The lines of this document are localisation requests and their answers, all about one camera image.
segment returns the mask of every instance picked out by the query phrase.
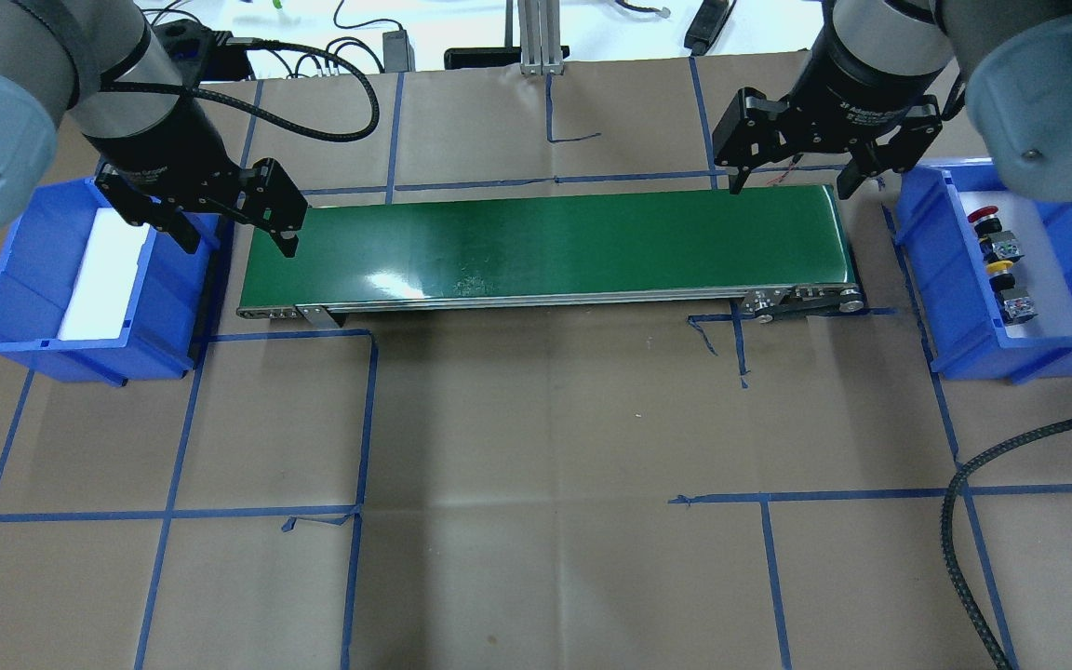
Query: black connector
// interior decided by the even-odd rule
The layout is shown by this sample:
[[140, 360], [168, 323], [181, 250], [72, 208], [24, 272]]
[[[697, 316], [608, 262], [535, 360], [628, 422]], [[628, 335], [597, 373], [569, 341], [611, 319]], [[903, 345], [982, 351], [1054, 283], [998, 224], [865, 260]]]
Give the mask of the black connector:
[[416, 72], [416, 53], [406, 30], [384, 33], [384, 72]]
[[685, 31], [685, 47], [689, 54], [702, 56], [714, 46], [733, 9], [735, 0], [702, 0], [697, 16], [694, 16], [694, 23], [690, 23], [688, 30]]

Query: green conveyor belt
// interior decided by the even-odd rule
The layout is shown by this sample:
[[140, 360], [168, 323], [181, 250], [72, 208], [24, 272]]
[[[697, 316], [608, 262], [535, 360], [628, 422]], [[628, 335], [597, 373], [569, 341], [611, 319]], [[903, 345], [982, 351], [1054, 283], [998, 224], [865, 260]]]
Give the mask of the green conveyor belt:
[[854, 284], [828, 187], [314, 208], [256, 234], [239, 313], [563, 304]]

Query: blue bin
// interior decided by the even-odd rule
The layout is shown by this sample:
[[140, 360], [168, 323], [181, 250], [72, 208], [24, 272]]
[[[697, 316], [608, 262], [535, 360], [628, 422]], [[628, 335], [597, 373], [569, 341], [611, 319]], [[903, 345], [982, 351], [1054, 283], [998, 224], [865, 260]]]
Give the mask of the blue bin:
[[[949, 378], [1009, 377], [1016, 385], [1072, 377], [1072, 334], [1012, 338], [999, 316], [961, 194], [1004, 190], [988, 161], [918, 166], [905, 175], [896, 242], [906, 248], [930, 324], [933, 369]], [[1033, 205], [1072, 298], [1072, 203]]]
[[123, 327], [114, 340], [57, 339], [89, 233], [109, 203], [90, 179], [39, 188], [11, 226], [0, 254], [0, 356], [59, 382], [183, 377], [215, 215], [190, 215], [200, 247], [190, 255], [149, 229]]

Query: gray connector box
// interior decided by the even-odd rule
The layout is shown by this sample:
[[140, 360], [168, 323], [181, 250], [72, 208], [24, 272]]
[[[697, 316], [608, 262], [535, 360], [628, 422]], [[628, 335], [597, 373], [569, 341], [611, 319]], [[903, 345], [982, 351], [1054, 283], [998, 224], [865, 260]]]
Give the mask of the gray connector box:
[[416, 72], [416, 53], [406, 30], [384, 33], [384, 71]]

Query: storage box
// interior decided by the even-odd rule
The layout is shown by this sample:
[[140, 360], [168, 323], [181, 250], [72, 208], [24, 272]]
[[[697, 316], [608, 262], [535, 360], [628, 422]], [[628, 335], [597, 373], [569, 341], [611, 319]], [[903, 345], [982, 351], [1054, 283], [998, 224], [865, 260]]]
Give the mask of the storage box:
[[[999, 217], [1026, 255], [1012, 274], [1037, 302], [1037, 318], [1006, 326], [966, 212], [1001, 200]], [[905, 175], [897, 243], [907, 250], [937, 357], [950, 378], [1072, 376], [1072, 203], [1007, 192], [991, 162], [918, 166]]]
[[[0, 356], [60, 382], [120, 386], [128, 378], [182, 377], [193, 368], [188, 348], [209, 254], [218, 248], [218, 217], [190, 215], [200, 230], [190, 255], [149, 226], [118, 221], [121, 228], [105, 222], [95, 228], [108, 208], [90, 179], [35, 191], [0, 254]], [[126, 243], [117, 241], [128, 236], [131, 258], [119, 250]], [[122, 277], [114, 296], [106, 292], [115, 304], [85, 300], [86, 292], [103, 289], [94, 271]], [[87, 319], [102, 318], [105, 329], [102, 323], [86, 327]]]

